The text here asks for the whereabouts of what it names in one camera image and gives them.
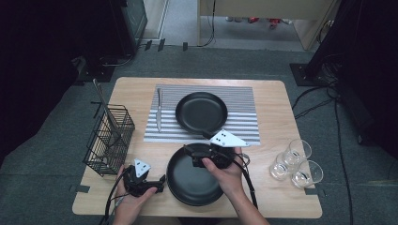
clear glass cup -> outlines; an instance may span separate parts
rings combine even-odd
[[[300,162],[307,159],[313,152],[311,146],[301,140],[295,139],[287,146],[286,150],[278,154],[275,162],[269,167],[271,175],[277,180],[286,179],[293,173]]]
[[[312,160],[302,161],[292,173],[292,182],[297,188],[306,188],[323,179],[322,168]]]

gray placemat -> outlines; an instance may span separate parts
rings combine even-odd
[[[158,92],[162,89],[161,133],[156,125]],[[157,84],[145,129],[144,142],[152,143],[208,143],[201,135],[190,134],[176,120],[176,105],[186,95],[209,92],[221,98],[228,109],[222,127],[250,145],[260,145],[253,89],[247,86],[202,86]]]

wire basket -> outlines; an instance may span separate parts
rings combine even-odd
[[[132,132],[135,129],[128,110],[122,105],[108,104],[120,136],[112,132],[105,114],[99,116],[87,143],[87,153],[83,163],[99,175],[117,174],[126,160]]]

black plate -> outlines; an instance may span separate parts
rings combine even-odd
[[[182,98],[176,105],[176,120],[189,133],[213,133],[226,121],[225,103],[208,92],[195,92]]]
[[[188,144],[192,148],[206,148],[205,143]],[[173,195],[181,202],[203,206],[216,202],[223,195],[219,182],[206,168],[192,166],[192,158],[180,148],[167,166],[167,184]]]

wooden table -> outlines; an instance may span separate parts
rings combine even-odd
[[[322,208],[317,195],[306,195],[304,189],[294,187],[290,180],[277,181],[269,173],[269,165],[289,144],[299,138],[299,131],[289,99],[280,81],[120,78],[110,103],[121,104],[129,110],[136,129],[133,132],[128,165],[135,158],[152,166],[147,180],[156,181],[166,173],[168,161],[181,143],[144,142],[145,126],[156,84],[190,84],[216,86],[250,86],[253,88],[261,145],[244,148],[251,158],[249,165],[258,207],[266,218],[319,218]],[[248,196],[249,188],[243,179]],[[88,193],[78,192],[73,212],[79,215],[103,215],[115,176],[101,177],[86,167],[81,185],[90,186]],[[234,218],[236,213],[223,195],[207,206],[189,206],[177,200],[165,183],[163,193],[151,198],[141,215],[163,217]]]
[[[201,45],[201,16],[213,15],[213,0],[197,0],[197,42]],[[217,0],[215,16],[294,20],[304,50],[316,41],[324,23],[334,20],[340,0]]]

